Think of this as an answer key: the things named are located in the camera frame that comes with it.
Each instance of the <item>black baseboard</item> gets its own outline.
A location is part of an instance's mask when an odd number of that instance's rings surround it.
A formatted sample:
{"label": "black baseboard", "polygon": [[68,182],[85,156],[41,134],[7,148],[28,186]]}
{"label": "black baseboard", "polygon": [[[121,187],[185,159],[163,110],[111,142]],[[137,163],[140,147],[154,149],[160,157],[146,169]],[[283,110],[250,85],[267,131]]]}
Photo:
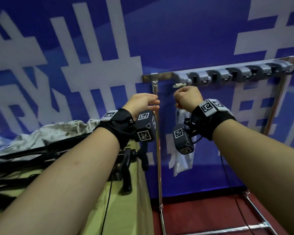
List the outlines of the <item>black baseboard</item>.
{"label": "black baseboard", "polygon": [[[164,205],[175,204],[175,203],[182,203],[186,201],[216,198],[221,196],[239,195],[239,194],[243,194],[244,191],[246,191],[245,186],[237,186],[237,187],[233,187],[233,191],[231,190],[231,188],[215,189],[210,191],[203,191],[203,192],[197,192],[197,193],[191,193],[191,194],[185,194],[185,195],[179,195],[179,196],[164,197],[162,201]],[[151,206],[153,208],[159,207],[158,198],[151,199],[150,201],[151,201]]]}

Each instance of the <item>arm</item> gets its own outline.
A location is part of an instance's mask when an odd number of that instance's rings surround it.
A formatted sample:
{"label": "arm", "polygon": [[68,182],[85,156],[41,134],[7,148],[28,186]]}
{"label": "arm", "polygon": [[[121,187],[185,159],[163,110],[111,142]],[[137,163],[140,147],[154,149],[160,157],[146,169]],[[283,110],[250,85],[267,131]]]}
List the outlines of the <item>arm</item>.
{"label": "arm", "polygon": [[[196,87],[179,89],[175,97],[176,106],[189,112],[203,101]],[[294,149],[234,120],[222,122],[212,138],[238,177],[294,234]]]}
{"label": "arm", "polygon": [[[156,95],[133,95],[124,108],[133,118],[157,110]],[[76,235],[98,200],[120,150],[104,128],[51,164],[0,216],[0,234]]]}

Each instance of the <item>qr code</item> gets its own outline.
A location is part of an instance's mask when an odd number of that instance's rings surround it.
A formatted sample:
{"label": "qr code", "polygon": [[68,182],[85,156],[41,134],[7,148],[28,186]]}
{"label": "qr code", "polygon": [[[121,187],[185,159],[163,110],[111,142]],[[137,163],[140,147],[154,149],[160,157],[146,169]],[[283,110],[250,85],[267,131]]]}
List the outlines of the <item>qr code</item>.
{"label": "qr code", "polygon": [[200,108],[202,108],[202,110],[204,111],[204,113],[206,113],[208,110],[212,109],[212,105],[208,102],[206,104],[204,104],[203,106],[201,106]]}
{"label": "qr code", "polygon": [[147,119],[149,116],[149,113],[141,114],[138,116],[138,120]]}
{"label": "qr code", "polygon": [[138,134],[138,137],[139,137],[140,141],[145,141],[145,140],[151,139],[148,130],[137,132],[137,134]]}
{"label": "qr code", "polygon": [[220,102],[212,102],[212,103],[214,103],[215,106],[224,107]]}
{"label": "qr code", "polygon": [[180,128],[180,129],[174,131],[174,136],[175,136],[175,138],[181,137],[182,135],[183,135],[183,130],[182,130],[182,128]]}
{"label": "qr code", "polygon": [[189,147],[181,149],[180,151],[182,154],[189,154],[192,152],[192,150]]}
{"label": "qr code", "polygon": [[107,114],[105,114],[104,117],[112,117],[114,114],[115,114],[115,112],[107,113]]}
{"label": "qr code", "polygon": [[156,121],[154,117],[152,117],[152,123],[154,124],[154,128],[156,129]]}

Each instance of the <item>hand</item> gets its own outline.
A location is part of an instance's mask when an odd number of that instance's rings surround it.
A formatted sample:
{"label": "hand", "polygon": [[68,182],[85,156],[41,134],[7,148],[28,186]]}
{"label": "hand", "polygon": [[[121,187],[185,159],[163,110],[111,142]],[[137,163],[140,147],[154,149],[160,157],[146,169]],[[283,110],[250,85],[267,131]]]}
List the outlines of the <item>hand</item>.
{"label": "hand", "polygon": [[157,95],[139,93],[132,95],[129,101],[122,108],[129,111],[133,117],[133,120],[136,121],[138,113],[143,110],[159,110],[160,107],[158,104],[160,104],[160,100],[158,100]]}
{"label": "hand", "polygon": [[179,109],[192,112],[203,100],[200,91],[195,86],[185,86],[174,93],[175,106]]}

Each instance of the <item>person's right arm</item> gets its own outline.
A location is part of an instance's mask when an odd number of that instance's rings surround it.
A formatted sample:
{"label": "person's right arm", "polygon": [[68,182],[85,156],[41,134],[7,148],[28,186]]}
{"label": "person's right arm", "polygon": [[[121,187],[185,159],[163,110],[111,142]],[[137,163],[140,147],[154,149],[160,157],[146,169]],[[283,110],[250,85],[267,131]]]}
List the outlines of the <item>person's right arm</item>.
{"label": "person's right arm", "polygon": [[[174,94],[192,112],[203,98],[196,87]],[[238,177],[289,234],[294,234],[294,149],[234,120],[222,122],[213,141]]]}

